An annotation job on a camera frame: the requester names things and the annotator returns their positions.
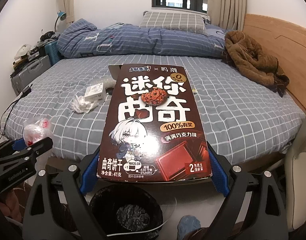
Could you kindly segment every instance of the folded comforter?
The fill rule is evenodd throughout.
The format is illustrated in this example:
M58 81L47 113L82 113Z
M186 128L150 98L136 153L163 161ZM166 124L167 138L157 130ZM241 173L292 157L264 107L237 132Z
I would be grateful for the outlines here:
M131 24L98 30L84 19L74 22L57 42L58 50L67 58L127 54L221 57L224 46L224 39L213 35Z
M276 57L265 53L255 39L241 31L226 33L225 47L243 76L283 97L290 80Z

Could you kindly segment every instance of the bed sheet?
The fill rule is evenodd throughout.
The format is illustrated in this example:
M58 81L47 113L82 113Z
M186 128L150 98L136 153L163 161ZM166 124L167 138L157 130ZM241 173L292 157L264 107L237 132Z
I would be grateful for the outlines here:
M105 101L88 114L72 112L72 98L75 94L84 95L93 79L110 75L108 65L127 63L184 66L192 88L198 92L195 99L206 139L231 164L285 149L305 117L288 94L280 98L220 59L97 56L61 60L36 78L32 92L13 109L6 135L21 138L23 121L42 115L53 125L54 155L81 160L92 154L101 143L111 96L107 95Z

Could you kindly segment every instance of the silver bolt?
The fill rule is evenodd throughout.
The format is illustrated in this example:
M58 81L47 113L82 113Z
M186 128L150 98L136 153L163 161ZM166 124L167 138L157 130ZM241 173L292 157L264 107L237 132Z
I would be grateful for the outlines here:
M69 171L76 171L76 169L77 169L76 165L69 166Z
M264 171L264 175L268 178L272 176L271 172L269 171Z
M235 172L240 172L242 169L241 169L240 166L233 166L233 170L234 170Z
M42 177L42 176L45 175L45 173L46 173L45 170L40 170L40 171L38 172L38 175Z

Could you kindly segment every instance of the plaid pillow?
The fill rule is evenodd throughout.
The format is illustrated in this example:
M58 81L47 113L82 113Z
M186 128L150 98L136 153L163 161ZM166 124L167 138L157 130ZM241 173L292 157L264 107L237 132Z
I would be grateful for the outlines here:
M204 20L198 14L146 12L140 27L155 27L207 35Z

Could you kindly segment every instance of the wooden headboard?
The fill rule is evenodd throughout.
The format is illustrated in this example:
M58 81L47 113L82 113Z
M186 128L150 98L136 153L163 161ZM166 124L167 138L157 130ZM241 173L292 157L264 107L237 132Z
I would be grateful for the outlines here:
M246 14L243 31L277 57L290 79L290 95L306 111L306 29L276 18Z

